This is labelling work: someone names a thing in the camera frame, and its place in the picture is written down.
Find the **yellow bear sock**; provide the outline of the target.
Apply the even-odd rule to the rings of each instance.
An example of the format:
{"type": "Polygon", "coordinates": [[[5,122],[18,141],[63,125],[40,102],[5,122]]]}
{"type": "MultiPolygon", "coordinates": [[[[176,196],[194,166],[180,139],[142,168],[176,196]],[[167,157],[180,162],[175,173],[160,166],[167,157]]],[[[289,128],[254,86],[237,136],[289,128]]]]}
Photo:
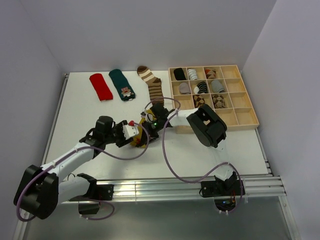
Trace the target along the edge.
{"type": "Polygon", "coordinates": [[[145,148],[147,144],[147,135],[141,126],[138,126],[138,130],[139,134],[133,138],[133,141],[130,143],[130,145],[136,148],[145,148]]]}

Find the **dark brown argyle sock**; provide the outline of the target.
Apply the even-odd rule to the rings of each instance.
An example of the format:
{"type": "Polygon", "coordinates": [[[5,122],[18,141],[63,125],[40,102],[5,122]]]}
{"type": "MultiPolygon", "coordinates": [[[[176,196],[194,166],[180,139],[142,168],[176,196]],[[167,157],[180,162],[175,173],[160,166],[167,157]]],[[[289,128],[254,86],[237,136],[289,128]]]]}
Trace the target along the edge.
{"type": "Polygon", "coordinates": [[[206,103],[205,99],[202,95],[195,94],[193,95],[193,104],[195,108],[199,108],[206,103]]]}

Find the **light brown argyle sock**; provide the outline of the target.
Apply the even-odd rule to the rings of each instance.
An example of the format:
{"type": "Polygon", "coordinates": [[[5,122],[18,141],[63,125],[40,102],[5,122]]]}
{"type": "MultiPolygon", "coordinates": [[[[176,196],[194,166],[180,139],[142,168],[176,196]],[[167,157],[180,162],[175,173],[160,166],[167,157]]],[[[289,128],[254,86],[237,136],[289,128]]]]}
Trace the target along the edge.
{"type": "Polygon", "coordinates": [[[215,94],[212,96],[212,102],[215,109],[226,108],[225,99],[221,94],[215,94]]]}

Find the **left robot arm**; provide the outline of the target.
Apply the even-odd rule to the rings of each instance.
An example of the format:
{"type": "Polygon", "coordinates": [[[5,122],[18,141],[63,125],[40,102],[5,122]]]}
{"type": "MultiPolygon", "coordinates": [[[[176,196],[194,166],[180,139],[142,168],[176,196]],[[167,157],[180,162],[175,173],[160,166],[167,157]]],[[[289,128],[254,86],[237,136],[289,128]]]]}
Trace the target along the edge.
{"type": "Polygon", "coordinates": [[[42,166],[27,167],[13,199],[18,219],[22,222],[34,218],[44,220],[57,205],[74,198],[92,201],[98,206],[112,206],[112,191],[104,198],[94,177],[79,173],[71,180],[67,178],[84,163],[105,153],[107,145],[116,144],[121,148],[131,143],[139,135],[139,127],[134,121],[115,123],[109,116],[100,116],[95,127],[67,153],[42,166]]]}

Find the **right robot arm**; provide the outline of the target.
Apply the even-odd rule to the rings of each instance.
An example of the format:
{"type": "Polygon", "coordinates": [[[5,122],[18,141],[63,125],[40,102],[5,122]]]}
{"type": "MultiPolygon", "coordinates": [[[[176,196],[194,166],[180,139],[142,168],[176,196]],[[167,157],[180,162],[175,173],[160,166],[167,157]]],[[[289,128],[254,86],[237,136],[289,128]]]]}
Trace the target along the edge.
{"type": "Polygon", "coordinates": [[[227,125],[207,104],[198,108],[167,110],[161,103],[155,103],[141,114],[141,125],[147,130],[139,130],[137,147],[145,147],[147,137],[150,142],[159,137],[158,132],[172,127],[191,127],[193,133],[206,147],[212,148],[218,170],[215,178],[215,190],[222,195],[229,194],[235,187],[237,172],[229,164],[230,158],[226,150],[227,125]]]}

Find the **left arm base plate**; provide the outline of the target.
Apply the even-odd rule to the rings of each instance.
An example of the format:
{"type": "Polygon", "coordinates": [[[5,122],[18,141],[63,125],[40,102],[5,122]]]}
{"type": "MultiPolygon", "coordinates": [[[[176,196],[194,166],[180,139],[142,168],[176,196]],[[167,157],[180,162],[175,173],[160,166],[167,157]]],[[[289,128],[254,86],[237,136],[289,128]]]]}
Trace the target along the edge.
{"type": "Polygon", "coordinates": [[[113,184],[99,184],[96,187],[94,198],[100,201],[111,201],[114,194],[113,184]]]}

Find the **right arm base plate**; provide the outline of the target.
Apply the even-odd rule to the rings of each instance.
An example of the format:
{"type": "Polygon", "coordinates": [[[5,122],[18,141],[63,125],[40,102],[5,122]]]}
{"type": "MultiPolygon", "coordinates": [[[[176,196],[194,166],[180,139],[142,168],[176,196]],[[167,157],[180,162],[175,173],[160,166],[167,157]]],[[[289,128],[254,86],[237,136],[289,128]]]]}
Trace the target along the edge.
{"type": "Polygon", "coordinates": [[[240,196],[245,194],[245,189],[241,186],[239,180],[236,180],[234,183],[225,183],[217,180],[202,181],[201,192],[203,198],[211,197],[226,197],[235,194],[235,196],[240,196]]]}

